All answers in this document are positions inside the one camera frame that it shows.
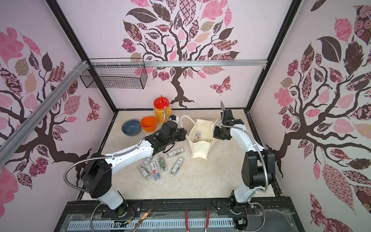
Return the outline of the cream canvas tote bag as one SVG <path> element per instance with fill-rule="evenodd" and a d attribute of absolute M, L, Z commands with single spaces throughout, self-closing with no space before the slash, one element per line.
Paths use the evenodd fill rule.
<path fill-rule="evenodd" d="M 214 127 L 217 126 L 220 120 L 218 119 L 216 121 L 208 121 L 203 119 L 196 119 L 194 121 L 191 117 L 184 115 L 179 120 L 181 127 L 183 127 L 184 119 L 189 119 L 194 125 L 190 132 L 186 135 L 191 148 L 191 158 L 201 158 L 204 160 L 208 160 L 208 154 L 216 142 L 216 139 L 213 138 Z M 201 140 L 197 143 L 194 143 L 196 131 L 201 131 L 202 135 Z"/>

